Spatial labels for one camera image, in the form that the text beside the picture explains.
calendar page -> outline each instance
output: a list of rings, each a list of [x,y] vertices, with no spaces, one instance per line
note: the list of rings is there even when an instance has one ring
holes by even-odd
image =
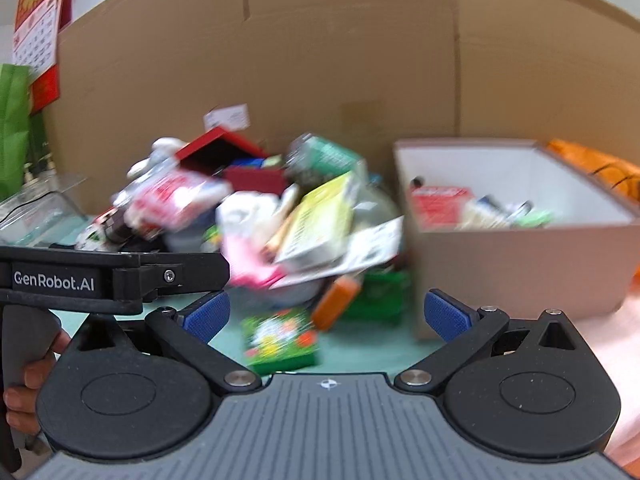
[[[44,0],[14,33],[14,64],[31,67],[35,81],[56,63],[62,0]]]

white plush toy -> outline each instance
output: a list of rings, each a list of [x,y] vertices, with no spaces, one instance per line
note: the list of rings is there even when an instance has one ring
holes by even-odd
[[[149,158],[136,162],[127,173],[127,178],[129,180],[136,180],[156,164],[167,160],[170,156],[174,156],[186,145],[186,142],[180,139],[175,139],[174,137],[162,137],[161,139],[156,140],[156,142],[151,146],[151,155]]]

white paper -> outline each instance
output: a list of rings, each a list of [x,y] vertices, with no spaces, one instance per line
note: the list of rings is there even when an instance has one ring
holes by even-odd
[[[44,0],[14,32],[16,65],[31,68],[35,81],[56,63],[62,0]]]
[[[208,132],[216,126],[222,126],[230,132],[246,130],[251,125],[249,107],[244,105],[216,108],[204,116],[204,128]]]
[[[270,288],[297,285],[328,276],[341,276],[382,265],[398,254],[402,238],[402,217],[364,229],[349,237],[344,256],[327,267],[285,276]]]

finger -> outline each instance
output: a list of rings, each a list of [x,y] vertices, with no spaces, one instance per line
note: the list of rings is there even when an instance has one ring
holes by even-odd
[[[65,351],[66,347],[69,345],[70,342],[71,342],[71,338],[69,337],[69,334],[66,333],[64,330],[61,330],[60,333],[58,334],[58,337],[51,345],[51,350],[56,354],[62,354],[62,352]]]
[[[53,352],[49,352],[44,359],[26,365],[24,367],[24,385],[32,390],[41,388],[54,364],[56,364],[56,358]]]
[[[40,433],[40,425],[33,413],[8,412],[6,414],[6,421],[12,428],[28,435],[37,435]]]
[[[37,390],[30,388],[7,388],[3,394],[4,403],[14,412],[35,413]]]

orange plastic bag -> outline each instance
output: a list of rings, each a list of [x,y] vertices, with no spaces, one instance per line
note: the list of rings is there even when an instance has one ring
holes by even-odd
[[[640,203],[640,168],[635,164],[561,139],[552,140],[546,147],[568,163],[597,176],[615,192]],[[640,267],[636,270],[635,279],[640,280]]]

